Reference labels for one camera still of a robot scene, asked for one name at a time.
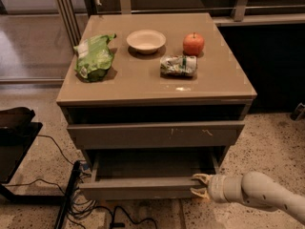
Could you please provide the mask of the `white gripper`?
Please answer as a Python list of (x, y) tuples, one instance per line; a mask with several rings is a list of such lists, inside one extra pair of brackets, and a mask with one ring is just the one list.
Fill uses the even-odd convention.
[(209, 200), (210, 197), (217, 203), (237, 202), (243, 203), (242, 176), (227, 177), (223, 175), (211, 176), (208, 174), (194, 174), (192, 179), (199, 180), (206, 188), (192, 188), (191, 192), (203, 199)]

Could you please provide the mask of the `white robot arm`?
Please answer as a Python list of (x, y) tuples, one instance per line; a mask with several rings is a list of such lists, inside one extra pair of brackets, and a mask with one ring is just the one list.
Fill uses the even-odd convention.
[(192, 179), (204, 184), (191, 192), (217, 203), (239, 203), (260, 210), (281, 210), (305, 224), (305, 197), (281, 186), (271, 177), (259, 172), (243, 176), (195, 174)]

